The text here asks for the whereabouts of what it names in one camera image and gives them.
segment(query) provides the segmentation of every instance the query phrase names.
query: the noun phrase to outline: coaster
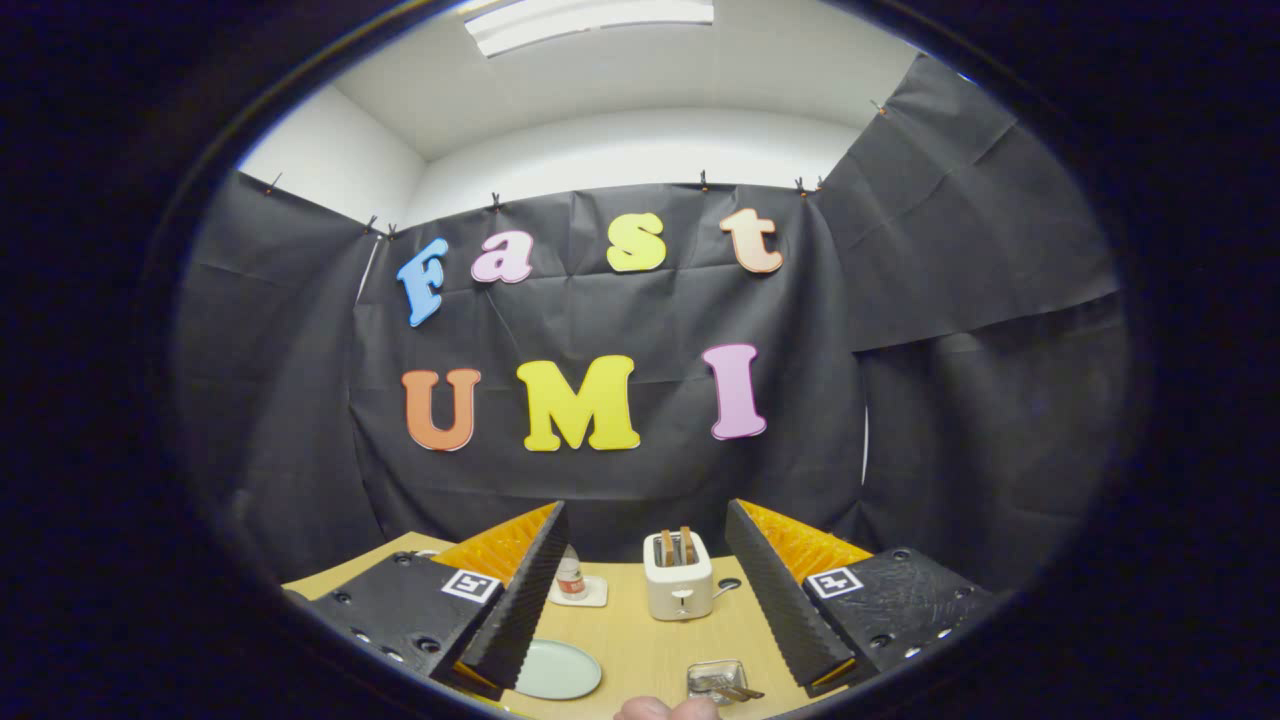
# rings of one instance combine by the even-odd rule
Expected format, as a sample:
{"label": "coaster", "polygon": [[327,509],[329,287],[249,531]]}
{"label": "coaster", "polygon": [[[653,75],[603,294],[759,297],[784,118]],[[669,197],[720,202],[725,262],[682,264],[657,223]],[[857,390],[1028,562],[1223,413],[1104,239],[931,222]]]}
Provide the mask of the coaster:
{"label": "coaster", "polygon": [[586,583],[586,594],[581,600],[570,600],[559,592],[559,583],[552,583],[552,592],[548,598],[556,605],[575,605],[577,607],[604,607],[609,601],[609,583],[599,575],[582,575]]}

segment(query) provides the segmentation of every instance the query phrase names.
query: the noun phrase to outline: small container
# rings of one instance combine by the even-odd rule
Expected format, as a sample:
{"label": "small container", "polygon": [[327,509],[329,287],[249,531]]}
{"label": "small container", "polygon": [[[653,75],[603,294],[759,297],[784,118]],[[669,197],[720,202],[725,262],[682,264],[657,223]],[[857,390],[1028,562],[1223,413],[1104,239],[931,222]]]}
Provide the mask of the small container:
{"label": "small container", "polygon": [[561,593],[568,600],[582,600],[586,597],[586,580],[582,579],[577,551],[571,544],[564,546],[564,556],[561,557],[559,569],[556,570],[556,583],[559,585]]}
{"label": "small container", "polygon": [[717,687],[745,688],[746,669],[741,660],[713,660],[694,662],[685,675],[689,697],[709,697],[716,705],[731,705],[733,701],[716,692]]}

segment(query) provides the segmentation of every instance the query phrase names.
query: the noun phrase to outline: foam letter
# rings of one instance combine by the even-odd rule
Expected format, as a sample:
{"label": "foam letter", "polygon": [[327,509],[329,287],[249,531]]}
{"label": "foam letter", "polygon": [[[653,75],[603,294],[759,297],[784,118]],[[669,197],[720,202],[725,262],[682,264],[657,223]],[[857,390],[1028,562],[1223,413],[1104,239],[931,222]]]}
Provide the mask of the foam letter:
{"label": "foam letter", "polygon": [[750,345],[718,345],[703,352],[703,360],[716,375],[716,401],[719,420],[712,425],[716,439],[733,439],[758,436],[767,423],[755,413],[751,393],[751,359],[755,348]]}
{"label": "foam letter", "polygon": [[408,293],[410,327],[421,325],[422,320],[440,309],[440,296],[431,292],[431,288],[439,288],[444,282],[444,266],[436,258],[448,251],[449,243],[438,237],[396,273],[396,279],[404,283],[404,292]]}
{"label": "foam letter", "polygon": [[431,388],[440,375],[430,370],[404,373],[404,418],[408,436],[428,450],[453,452],[471,442],[475,432],[475,387],[480,373],[470,368],[449,370],[444,379],[453,386],[453,427],[442,430],[431,421]]}
{"label": "foam letter", "polygon": [[516,368],[516,377],[529,388],[529,437],[525,447],[534,452],[559,450],[559,438],[552,433],[552,420],[570,447],[582,446],[586,423],[595,418],[595,430],[589,439],[595,450],[631,450],[640,445],[640,436],[631,429],[627,409],[627,377],[636,364],[625,355],[596,357],[586,369],[577,395],[564,382],[564,375],[550,360],[535,360]]}
{"label": "foam letter", "polygon": [[480,247],[488,252],[471,264],[471,277],[479,282],[492,283],[500,279],[504,283],[518,283],[534,272],[529,264],[534,238],[527,232],[500,232],[484,241]]}
{"label": "foam letter", "polygon": [[762,233],[776,229],[773,220],[759,218],[751,208],[742,208],[721,220],[721,229],[731,233],[739,265],[753,273],[772,273],[782,266],[782,254],[764,249]]}
{"label": "foam letter", "polygon": [[618,215],[609,223],[609,242],[616,247],[604,251],[605,260],[620,273],[652,270],[667,259],[667,243],[654,233],[662,232],[662,218],[653,213]]}

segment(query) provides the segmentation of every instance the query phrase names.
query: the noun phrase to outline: finger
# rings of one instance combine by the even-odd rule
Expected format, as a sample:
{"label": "finger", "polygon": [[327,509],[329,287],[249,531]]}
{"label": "finger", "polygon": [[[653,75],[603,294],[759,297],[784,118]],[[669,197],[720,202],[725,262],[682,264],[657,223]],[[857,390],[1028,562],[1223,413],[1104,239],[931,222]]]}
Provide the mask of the finger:
{"label": "finger", "polygon": [[708,697],[691,697],[671,711],[669,720],[719,720],[719,710]]}
{"label": "finger", "polygon": [[655,697],[634,697],[622,703],[622,720],[667,720],[671,708]]}

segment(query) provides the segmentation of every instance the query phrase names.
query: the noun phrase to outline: plate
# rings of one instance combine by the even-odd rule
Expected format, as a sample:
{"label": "plate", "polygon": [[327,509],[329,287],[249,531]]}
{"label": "plate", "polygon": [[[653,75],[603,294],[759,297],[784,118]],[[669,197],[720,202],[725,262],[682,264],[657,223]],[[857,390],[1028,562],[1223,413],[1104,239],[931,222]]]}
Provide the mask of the plate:
{"label": "plate", "polygon": [[516,679],[516,692],[543,700],[582,697],[600,684],[600,664],[562,642],[534,638]]}

